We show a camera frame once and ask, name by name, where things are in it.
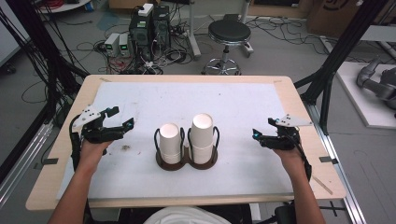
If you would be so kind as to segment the aluminium floor rail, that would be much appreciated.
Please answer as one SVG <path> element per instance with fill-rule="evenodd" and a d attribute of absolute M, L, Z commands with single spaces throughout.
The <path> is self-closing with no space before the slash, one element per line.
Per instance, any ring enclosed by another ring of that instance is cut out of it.
<path fill-rule="evenodd" d="M 11 167 L 10 172 L 6 175 L 4 181 L 0 184 L 0 209 L 7 203 L 9 197 L 18 186 L 29 166 L 33 163 L 38 152 L 47 142 L 53 124 L 42 124 L 32 137 L 28 138 L 27 145 L 21 147 L 21 155 L 16 163 Z"/>
<path fill-rule="evenodd" d="M 323 129 L 319 126 L 319 112 L 315 105 L 305 104 L 305 108 L 312 119 L 314 126 L 318 132 L 318 136 L 332 159 L 332 165 L 335 168 L 338 177 L 346 191 L 346 197 L 343 199 L 343 204 L 348 214 L 351 224 L 367 224 L 366 219 L 361 211 L 360 205 L 354 195 L 353 189 L 350 186 L 347 175 L 340 162 L 335 147 L 329 135 L 326 135 Z"/>

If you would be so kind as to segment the white table leg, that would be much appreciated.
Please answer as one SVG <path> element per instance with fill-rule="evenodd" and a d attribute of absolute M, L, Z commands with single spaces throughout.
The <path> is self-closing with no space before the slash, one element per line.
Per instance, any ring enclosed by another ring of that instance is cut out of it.
<path fill-rule="evenodd" d="M 194 4 L 195 0 L 189 0 L 189 29 L 187 30 L 187 35 L 191 47 L 192 58 L 194 60 L 199 60 L 202 54 L 194 33 Z"/>
<path fill-rule="evenodd" d="M 240 14 L 240 21 L 242 23 L 245 23 L 247 21 L 250 2 L 251 0 L 243 0 L 243 5 Z M 251 47 L 251 45 L 248 42 L 242 47 L 242 50 L 246 53 L 247 57 L 249 57 L 254 52 L 253 47 Z"/>

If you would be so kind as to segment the white platform board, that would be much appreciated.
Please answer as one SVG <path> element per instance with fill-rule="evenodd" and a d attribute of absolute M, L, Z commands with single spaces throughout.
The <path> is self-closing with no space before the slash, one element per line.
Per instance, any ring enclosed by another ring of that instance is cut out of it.
<path fill-rule="evenodd" d="M 396 130 L 396 110 L 387 107 L 373 92 L 356 84 L 358 73 L 364 66 L 366 63 L 344 62 L 337 76 L 366 127 Z"/>

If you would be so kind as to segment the thin wooden stick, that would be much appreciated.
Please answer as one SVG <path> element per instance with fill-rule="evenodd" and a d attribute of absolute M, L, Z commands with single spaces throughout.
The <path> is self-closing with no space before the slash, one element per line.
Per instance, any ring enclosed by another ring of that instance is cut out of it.
<path fill-rule="evenodd" d="M 318 179 L 316 176 L 312 175 L 311 177 L 313 180 L 315 180 L 321 187 L 323 187 L 329 194 L 333 195 L 333 191 L 328 188 L 320 179 Z"/>

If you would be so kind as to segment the white adapter box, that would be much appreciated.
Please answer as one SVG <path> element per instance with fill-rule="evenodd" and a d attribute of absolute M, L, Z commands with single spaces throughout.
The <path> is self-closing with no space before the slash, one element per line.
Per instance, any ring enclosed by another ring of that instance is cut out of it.
<path fill-rule="evenodd" d="M 138 10 L 138 15 L 147 17 L 153 8 L 154 8 L 153 4 L 146 3 Z"/>

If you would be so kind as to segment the black round stool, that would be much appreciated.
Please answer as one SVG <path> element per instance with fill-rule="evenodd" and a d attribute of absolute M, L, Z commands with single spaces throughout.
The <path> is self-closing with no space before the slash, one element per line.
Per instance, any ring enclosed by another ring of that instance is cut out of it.
<path fill-rule="evenodd" d="M 208 36 L 224 46 L 220 58 L 211 59 L 201 72 L 202 75 L 241 75 L 241 68 L 229 57 L 230 47 L 245 46 L 251 37 L 251 31 L 247 25 L 235 20 L 213 21 L 208 26 Z"/>

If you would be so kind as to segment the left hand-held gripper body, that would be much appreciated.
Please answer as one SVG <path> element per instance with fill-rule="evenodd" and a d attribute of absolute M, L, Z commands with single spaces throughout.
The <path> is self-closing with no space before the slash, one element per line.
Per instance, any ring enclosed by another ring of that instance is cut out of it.
<path fill-rule="evenodd" d="M 100 112 L 93 105 L 87 105 L 72 122 L 72 127 L 80 127 L 81 135 L 93 144 L 121 139 L 124 136 L 121 126 L 105 127 Z"/>

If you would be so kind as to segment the brown cardboard box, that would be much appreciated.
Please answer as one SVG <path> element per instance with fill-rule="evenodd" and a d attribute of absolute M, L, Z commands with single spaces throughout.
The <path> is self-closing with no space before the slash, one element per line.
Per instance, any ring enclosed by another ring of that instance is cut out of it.
<path fill-rule="evenodd" d="M 340 37 L 361 4 L 361 0 L 314 0 L 306 21 L 307 32 Z"/>

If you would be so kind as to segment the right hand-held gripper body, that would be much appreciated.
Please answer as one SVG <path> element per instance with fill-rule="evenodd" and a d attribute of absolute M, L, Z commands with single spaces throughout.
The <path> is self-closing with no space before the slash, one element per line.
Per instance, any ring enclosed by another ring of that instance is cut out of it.
<path fill-rule="evenodd" d="M 270 140 L 262 147 L 270 149 L 292 150 L 301 144 L 299 128 L 301 126 L 310 126 L 312 122 L 307 119 L 301 119 L 287 114 L 277 122 L 276 136 L 269 136 Z"/>

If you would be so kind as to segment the black computer tower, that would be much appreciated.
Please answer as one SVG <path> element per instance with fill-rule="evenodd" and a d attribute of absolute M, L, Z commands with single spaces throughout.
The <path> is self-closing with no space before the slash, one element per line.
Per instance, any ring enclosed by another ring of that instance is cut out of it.
<path fill-rule="evenodd" d="M 153 56 L 151 44 L 153 41 L 153 23 L 150 14 L 140 16 L 134 14 L 129 25 L 134 54 L 137 59 L 151 61 Z"/>
<path fill-rule="evenodd" d="M 170 46 L 170 10 L 169 6 L 155 6 L 153 9 L 155 40 L 160 49 Z"/>

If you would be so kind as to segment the white power supply unit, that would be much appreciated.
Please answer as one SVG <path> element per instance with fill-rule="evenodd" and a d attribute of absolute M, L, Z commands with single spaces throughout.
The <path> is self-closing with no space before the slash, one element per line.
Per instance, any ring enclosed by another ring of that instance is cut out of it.
<path fill-rule="evenodd" d="M 122 57 L 129 57 L 131 55 L 129 36 L 127 34 L 120 34 L 119 47 Z"/>
<path fill-rule="evenodd" d="M 106 52 L 109 57 L 117 57 L 120 53 L 120 35 L 111 34 L 105 41 Z"/>

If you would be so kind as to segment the person's white shirt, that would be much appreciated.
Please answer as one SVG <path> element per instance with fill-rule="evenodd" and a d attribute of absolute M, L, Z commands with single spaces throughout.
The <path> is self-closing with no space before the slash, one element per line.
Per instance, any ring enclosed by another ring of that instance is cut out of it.
<path fill-rule="evenodd" d="M 231 222 L 196 206 L 170 206 L 155 212 L 143 224 L 231 224 Z"/>

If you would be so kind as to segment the short stack of paper cups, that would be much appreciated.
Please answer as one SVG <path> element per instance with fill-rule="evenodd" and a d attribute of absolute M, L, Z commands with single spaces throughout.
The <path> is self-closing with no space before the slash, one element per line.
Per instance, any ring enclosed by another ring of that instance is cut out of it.
<path fill-rule="evenodd" d="M 180 143 L 180 131 L 175 123 L 166 123 L 160 128 L 160 152 L 164 162 L 180 162 Z"/>

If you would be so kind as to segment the tall stack of paper cups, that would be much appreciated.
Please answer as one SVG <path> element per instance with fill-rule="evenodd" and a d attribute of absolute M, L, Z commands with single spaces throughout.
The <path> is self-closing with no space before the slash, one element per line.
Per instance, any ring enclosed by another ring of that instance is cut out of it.
<path fill-rule="evenodd" d="M 193 118 L 190 139 L 193 161 L 207 163 L 213 148 L 213 119 L 208 114 L 201 113 Z"/>

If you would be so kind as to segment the person's right hand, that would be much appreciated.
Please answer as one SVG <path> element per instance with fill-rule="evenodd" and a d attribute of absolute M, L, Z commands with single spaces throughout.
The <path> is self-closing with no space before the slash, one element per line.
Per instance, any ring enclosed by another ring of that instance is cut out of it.
<path fill-rule="evenodd" d="M 301 153 L 297 149 L 275 149 L 274 152 L 280 158 L 281 163 L 289 176 L 305 174 L 304 161 Z"/>

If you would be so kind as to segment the black metal frame post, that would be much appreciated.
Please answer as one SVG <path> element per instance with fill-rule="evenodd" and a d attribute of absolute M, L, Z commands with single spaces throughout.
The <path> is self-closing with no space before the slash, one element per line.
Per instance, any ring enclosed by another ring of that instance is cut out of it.
<path fill-rule="evenodd" d="M 329 134 L 328 115 L 333 78 L 387 2 L 388 0 L 363 0 L 323 65 L 317 72 L 294 83 L 296 89 L 308 84 L 307 90 L 301 94 L 301 99 L 308 105 L 315 105 L 318 97 L 322 95 L 318 125 L 326 135 Z"/>

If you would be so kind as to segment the person's left hand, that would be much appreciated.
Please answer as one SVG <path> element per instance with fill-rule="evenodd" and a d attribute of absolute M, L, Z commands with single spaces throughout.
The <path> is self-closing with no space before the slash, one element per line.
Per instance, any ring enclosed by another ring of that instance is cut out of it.
<path fill-rule="evenodd" d="M 94 172 L 103 156 L 104 150 L 111 144 L 111 141 L 100 144 L 90 143 L 84 140 L 80 152 L 78 169 L 85 172 Z"/>

